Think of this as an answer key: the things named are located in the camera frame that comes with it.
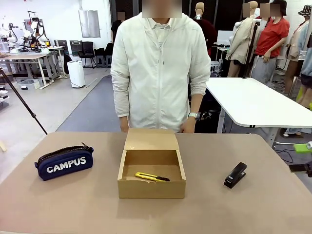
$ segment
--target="navy blue pencil case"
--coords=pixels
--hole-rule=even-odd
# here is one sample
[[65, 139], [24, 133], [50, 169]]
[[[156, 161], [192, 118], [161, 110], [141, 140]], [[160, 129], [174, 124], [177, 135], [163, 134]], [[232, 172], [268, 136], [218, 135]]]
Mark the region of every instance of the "navy blue pencil case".
[[41, 156], [35, 162], [40, 178], [49, 180], [91, 168], [93, 148], [82, 144], [83, 146], [71, 146]]

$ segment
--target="box flap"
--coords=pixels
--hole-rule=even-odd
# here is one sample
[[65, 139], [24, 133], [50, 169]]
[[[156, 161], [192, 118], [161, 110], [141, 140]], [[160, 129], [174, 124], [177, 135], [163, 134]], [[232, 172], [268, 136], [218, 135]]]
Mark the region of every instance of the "box flap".
[[125, 150], [179, 150], [174, 131], [130, 128]]

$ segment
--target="jacket hood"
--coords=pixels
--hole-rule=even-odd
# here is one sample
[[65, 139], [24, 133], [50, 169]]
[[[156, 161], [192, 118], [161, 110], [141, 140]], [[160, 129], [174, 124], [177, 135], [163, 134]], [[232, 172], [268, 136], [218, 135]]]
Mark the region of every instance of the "jacket hood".
[[[142, 22], [142, 24], [144, 25], [145, 28], [150, 28], [150, 25], [149, 25], [147, 18], [142, 18], [142, 12], [140, 14], [138, 14], [137, 17], [140, 19], [140, 21]], [[189, 18], [184, 13], [181, 13], [181, 18], [172, 18], [170, 27], [172, 30], [176, 30], [176, 29], [178, 29], [182, 26], [185, 26], [186, 24], [189, 24], [191, 22], [193, 22], [193, 20], [191, 18]]]

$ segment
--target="beige jacket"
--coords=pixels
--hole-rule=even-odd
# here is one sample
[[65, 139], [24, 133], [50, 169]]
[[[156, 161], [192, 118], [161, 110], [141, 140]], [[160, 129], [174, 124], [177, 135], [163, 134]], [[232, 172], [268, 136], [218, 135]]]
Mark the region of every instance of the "beige jacket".
[[248, 49], [254, 32], [254, 19], [255, 15], [252, 15], [242, 21], [241, 26], [234, 34], [233, 41], [226, 56], [227, 60], [238, 60], [240, 63], [246, 64]]
[[299, 41], [301, 32], [306, 25], [309, 25], [309, 20], [298, 27], [298, 29], [293, 33], [292, 38], [288, 43], [287, 50], [289, 50], [289, 53], [288, 55], [286, 54], [286, 58], [291, 61], [298, 61], [298, 56], [299, 56], [298, 41]]

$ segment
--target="cardboard box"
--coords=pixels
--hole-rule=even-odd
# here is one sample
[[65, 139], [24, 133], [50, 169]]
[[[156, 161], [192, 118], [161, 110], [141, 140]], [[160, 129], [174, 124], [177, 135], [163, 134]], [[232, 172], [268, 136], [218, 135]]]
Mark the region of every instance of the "cardboard box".
[[[138, 178], [137, 172], [166, 177], [170, 181]], [[186, 177], [174, 132], [129, 129], [118, 174], [119, 197], [184, 198], [185, 186]]]

